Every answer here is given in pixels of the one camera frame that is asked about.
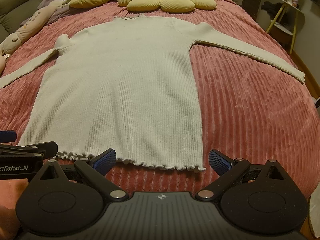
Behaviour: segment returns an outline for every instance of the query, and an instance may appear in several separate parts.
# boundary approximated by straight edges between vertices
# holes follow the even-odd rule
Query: white ribbed sweater
[[[176,18],[115,18],[64,34],[55,49],[0,79],[0,89],[31,72],[54,51],[19,145],[56,141],[59,157],[75,159],[114,148],[117,159],[149,168],[204,170],[202,121],[189,50],[212,44],[293,75],[283,59]]]

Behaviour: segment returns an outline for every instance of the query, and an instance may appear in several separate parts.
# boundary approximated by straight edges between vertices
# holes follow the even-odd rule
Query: sweater sleeve
[[[0,90],[9,84],[11,84],[13,81],[17,80],[18,78],[34,71],[36,68],[41,66],[43,63],[45,63],[47,60],[49,60],[57,51],[61,51],[65,49],[66,47],[70,46],[72,43],[70,42],[68,36],[66,34],[63,34],[59,36],[59,38],[56,40],[54,48],[49,49],[46,52],[42,53],[38,57],[35,57],[34,59],[30,60],[28,63],[23,65],[21,68],[13,71],[12,73],[3,76],[0,78]]]
[[[194,25],[190,22],[175,19],[173,24],[180,33],[192,38],[195,43],[205,43],[218,48],[230,50],[237,54],[248,56],[257,61],[274,66],[293,76],[301,83],[304,83],[305,74],[294,68],[284,59],[272,54],[271,52],[218,32],[207,23],[202,22],[199,25]]]

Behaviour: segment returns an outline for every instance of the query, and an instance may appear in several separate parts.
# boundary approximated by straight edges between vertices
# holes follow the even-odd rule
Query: metal screw
[[[211,190],[201,190],[198,192],[198,196],[201,198],[211,198],[213,195],[214,194]]]
[[[114,190],[110,192],[110,196],[113,198],[123,198],[125,194],[126,193],[123,190]]]

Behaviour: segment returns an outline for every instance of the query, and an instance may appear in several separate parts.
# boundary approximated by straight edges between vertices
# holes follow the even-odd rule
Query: wooden floor
[[[315,238],[310,230],[310,226],[309,226],[309,220],[308,218],[306,219],[306,221],[303,223],[303,226],[300,230],[300,232],[308,239],[308,240],[313,240],[313,239],[320,239],[320,238]]]
[[[293,62],[297,65],[299,70],[305,73],[305,83],[306,86],[310,92],[310,95],[314,98],[319,98],[320,97],[320,87],[316,83],[316,80],[310,73],[309,69],[307,66],[303,63],[303,61],[300,59],[300,57],[293,51],[291,54],[291,58]],[[314,240],[314,239],[320,239],[320,238],[315,238],[311,232],[310,226],[309,226],[309,219],[307,218],[305,222],[303,223],[303,226],[300,230],[300,232],[308,239],[308,240]]]
[[[310,70],[303,63],[301,58],[295,53],[295,51],[293,51],[290,56],[291,56],[291,59],[293,60],[293,62],[299,68],[299,70],[301,70],[302,72],[305,73],[305,75],[306,75],[305,76],[305,83],[306,83],[306,86],[307,86],[307,88],[308,88],[308,90],[310,92],[310,95],[313,98],[318,99],[320,97],[320,87],[317,84],[317,82],[316,82],[315,78],[313,77],[313,75],[311,74]]]

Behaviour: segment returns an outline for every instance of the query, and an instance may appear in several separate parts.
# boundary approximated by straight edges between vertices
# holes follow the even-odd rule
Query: pink cloth
[[[157,10],[145,15],[176,17],[194,24],[207,22],[222,33],[292,63],[281,46],[242,8],[227,0],[217,0],[217,4],[214,11],[196,9],[188,14],[170,14]],[[115,16],[134,14],[111,2],[59,19],[23,44],[9,59],[2,75],[51,49],[61,34],[72,37],[83,28],[112,21]],[[278,160],[309,197],[320,179],[320,120],[306,86],[270,65],[215,47],[195,45],[190,59],[201,106],[207,170],[195,174],[117,163],[107,178],[128,192],[195,193],[218,177],[208,164],[208,153],[216,148],[230,158],[242,157],[256,164]],[[0,90],[0,130],[16,130],[18,139],[21,137],[43,73],[55,60]]]

